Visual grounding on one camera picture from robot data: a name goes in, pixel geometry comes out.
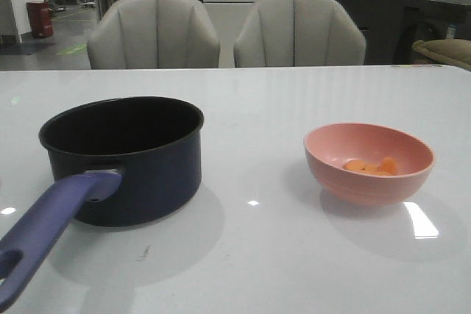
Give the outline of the pink plastic bowl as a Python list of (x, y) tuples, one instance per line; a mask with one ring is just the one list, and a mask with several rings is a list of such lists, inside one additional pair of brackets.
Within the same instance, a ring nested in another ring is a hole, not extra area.
[[(318, 127), (304, 138), (311, 173), (329, 193), (363, 206), (396, 204), (413, 196), (435, 163), (432, 149), (418, 138), (386, 126), (336, 123)], [(397, 162), (395, 176), (375, 173), (384, 157)], [(348, 160), (366, 163), (363, 171), (343, 168)]]

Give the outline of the right beige upholstered chair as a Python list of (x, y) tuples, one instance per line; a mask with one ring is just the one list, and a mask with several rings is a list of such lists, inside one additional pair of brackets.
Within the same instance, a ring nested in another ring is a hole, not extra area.
[(260, 0), (233, 46), (237, 68), (363, 65), (366, 39), (335, 0)]

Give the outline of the beige upholstered chair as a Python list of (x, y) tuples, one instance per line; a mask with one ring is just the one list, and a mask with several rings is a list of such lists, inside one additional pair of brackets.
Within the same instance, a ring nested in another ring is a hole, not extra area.
[(237, 68), (363, 65), (366, 39), (335, 0), (260, 0), (233, 46)]
[(216, 68), (220, 42), (198, 0), (119, 0), (87, 43), (93, 69)]

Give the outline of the left beige upholstered chair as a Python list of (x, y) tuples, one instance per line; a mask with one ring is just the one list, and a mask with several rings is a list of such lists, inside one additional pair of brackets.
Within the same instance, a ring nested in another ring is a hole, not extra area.
[(87, 43), (93, 69), (216, 68), (220, 42), (198, 0), (119, 0)]

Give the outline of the dark side table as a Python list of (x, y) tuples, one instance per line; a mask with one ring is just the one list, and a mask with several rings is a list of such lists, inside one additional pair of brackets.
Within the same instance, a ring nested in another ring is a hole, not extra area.
[(417, 40), (447, 38), (470, 39), (470, 0), (408, 0), (393, 63), (409, 64), (418, 58), (412, 49)]

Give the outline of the red trash bin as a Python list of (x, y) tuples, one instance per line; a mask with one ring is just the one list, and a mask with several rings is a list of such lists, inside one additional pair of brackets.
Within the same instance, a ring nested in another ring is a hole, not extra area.
[(47, 1), (30, 1), (26, 3), (29, 24), (33, 38), (49, 38), (54, 34)]

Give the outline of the tan cushion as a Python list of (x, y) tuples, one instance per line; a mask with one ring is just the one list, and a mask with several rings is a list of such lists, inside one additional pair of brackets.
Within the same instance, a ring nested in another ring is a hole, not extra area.
[(470, 71), (470, 41), (464, 39), (418, 40), (412, 50), (423, 60)]

